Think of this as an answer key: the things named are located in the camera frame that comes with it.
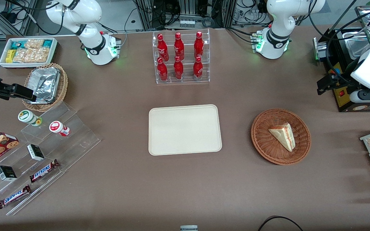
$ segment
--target bread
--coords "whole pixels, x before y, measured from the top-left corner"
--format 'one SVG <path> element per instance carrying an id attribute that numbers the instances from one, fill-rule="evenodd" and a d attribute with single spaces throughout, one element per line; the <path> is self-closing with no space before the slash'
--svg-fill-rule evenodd
<path id="1" fill-rule="evenodd" d="M 271 126 L 268 130 L 289 152 L 292 152 L 295 148 L 295 139 L 289 123 Z"/>

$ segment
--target coca-cola bottle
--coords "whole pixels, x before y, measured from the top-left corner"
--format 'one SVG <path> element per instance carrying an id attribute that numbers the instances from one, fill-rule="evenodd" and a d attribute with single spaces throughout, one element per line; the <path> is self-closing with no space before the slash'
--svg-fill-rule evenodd
<path id="1" fill-rule="evenodd" d="M 201 63 L 201 57 L 197 56 L 194 63 L 194 80 L 199 81 L 202 78 L 203 65 Z"/>
<path id="2" fill-rule="evenodd" d="M 173 45 L 175 48 L 175 55 L 179 56 L 181 60 L 185 58 L 185 49 L 184 49 L 184 42 L 181 39 L 181 33 L 175 33 L 175 44 Z"/>
<path id="3" fill-rule="evenodd" d="M 160 79 L 162 82 L 168 81 L 168 69 L 166 68 L 166 65 L 163 63 L 163 59 L 161 57 L 158 57 L 158 75 L 160 76 Z"/>
<path id="4" fill-rule="evenodd" d="M 181 80 L 184 74 L 184 65 L 181 62 L 181 58 L 179 56 L 175 56 L 175 63 L 173 64 L 173 68 L 175 69 L 175 78 L 177 80 Z"/>
<path id="5" fill-rule="evenodd" d="M 166 45 L 166 42 L 163 40 L 163 35 L 158 34 L 158 53 L 160 54 L 160 57 L 163 58 L 164 61 L 169 60 L 169 55 L 168 55 L 168 46 Z"/>
<path id="6" fill-rule="evenodd" d="M 202 40 L 202 32 L 197 32 L 197 39 L 194 43 L 194 56 L 195 58 L 204 54 L 204 41 Z"/>

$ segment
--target clear acrylic stand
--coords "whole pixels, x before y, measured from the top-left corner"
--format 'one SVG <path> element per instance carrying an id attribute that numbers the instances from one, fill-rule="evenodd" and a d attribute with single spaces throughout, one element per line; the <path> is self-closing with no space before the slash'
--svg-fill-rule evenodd
<path id="1" fill-rule="evenodd" d="M 17 179 L 12 182 L 0 179 L 0 200 L 23 189 L 27 184 L 31 187 L 31 194 L 10 203 L 2 209 L 3 212 L 7 212 L 6 215 L 16 214 L 100 142 L 100 139 L 92 130 L 79 119 L 76 111 L 65 103 L 48 110 L 41 117 L 43 119 L 42 125 L 38 127 L 28 125 L 22 129 L 19 135 L 23 134 L 26 141 L 0 161 L 0 165 L 11 166 L 17 176 Z M 69 127 L 70 134 L 60 136 L 50 132 L 48 126 L 54 120 L 59 120 Z M 43 161 L 31 159 L 27 149 L 27 145 L 30 143 L 41 148 L 45 156 Z M 31 183 L 29 176 L 44 168 L 54 159 L 57 159 L 60 166 L 54 168 L 36 182 Z"/>
<path id="2" fill-rule="evenodd" d="M 204 55 L 202 56 L 202 64 L 204 68 L 202 69 L 202 78 L 199 81 L 194 80 L 194 42 L 196 39 L 197 31 L 202 32 L 202 40 L 204 41 Z M 162 34 L 163 39 L 168 46 L 169 60 L 165 62 L 168 68 L 168 81 L 162 82 L 158 75 L 157 69 L 157 59 L 159 57 L 158 53 L 158 40 L 157 35 Z M 155 78 L 157 84 L 181 84 L 181 83 L 207 83 L 210 81 L 210 35 L 209 29 L 204 30 L 181 30 L 181 38 L 185 46 L 185 59 L 182 60 L 184 66 L 184 75 L 182 80 L 175 78 L 175 70 L 173 69 L 173 64 L 175 63 L 175 50 L 173 45 L 175 44 L 175 32 L 174 31 L 158 31 L 153 32 L 152 48 L 154 56 L 154 66 L 155 66 Z"/>

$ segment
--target table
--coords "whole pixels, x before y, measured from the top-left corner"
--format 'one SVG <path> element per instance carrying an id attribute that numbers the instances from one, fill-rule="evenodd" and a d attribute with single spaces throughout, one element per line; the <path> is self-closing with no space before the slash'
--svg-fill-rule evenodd
<path id="1" fill-rule="evenodd" d="M 0 230 L 257 230 L 272 215 L 304 230 L 370 230 L 370 160 L 358 139 L 370 133 L 370 113 L 338 113 L 332 94 L 317 95 L 325 70 L 314 62 L 314 29 L 297 27 L 278 60 L 224 29 L 210 32 L 211 82 L 186 86 L 156 85 L 152 33 L 129 34 L 121 58 L 105 66 L 88 60 L 77 37 L 57 37 L 65 101 L 104 140 L 17 215 L 0 211 Z M 28 73 L 0 69 L 6 83 Z M 151 156 L 150 109 L 197 104 L 218 107 L 222 150 Z M 292 166 L 268 162 L 251 142 L 255 116 L 277 107 L 312 135 L 308 156 Z M 23 108 L 0 99 L 0 131 L 23 128 Z M 270 228 L 296 230 L 282 220 Z"/>

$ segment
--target snickers bar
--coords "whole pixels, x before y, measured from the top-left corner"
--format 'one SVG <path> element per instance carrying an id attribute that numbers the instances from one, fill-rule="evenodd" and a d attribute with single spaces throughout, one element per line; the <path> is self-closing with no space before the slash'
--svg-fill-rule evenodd
<path id="1" fill-rule="evenodd" d="M 4 208 L 9 203 L 18 200 L 20 197 L 31 193 L 31 188 L 29 185 L 26 185 L 22 190 L 19 190 L 18 192 L 12 194 L 11 196 L 5 198 L 5 200 L 0 201 L 0 209 Z"/>
<path id="2" fill-rule="evenodd" d="M 44 175 L 46 175 L 50 171 L 52 171 L 58 165 L 59 165 L 59 163 L 58 163 L 58 161 L 56 159 L 54 161 L 50 162 L 50 164 L 48 164 L 47 166 L 45 166 L 43 169 L 37 171 L 35 174 L 33 174 L 32 176 L 30 176 L 31 183 L 34 183 L 36 180 L 38 180 L 39 178 L 43 177 Z"/>

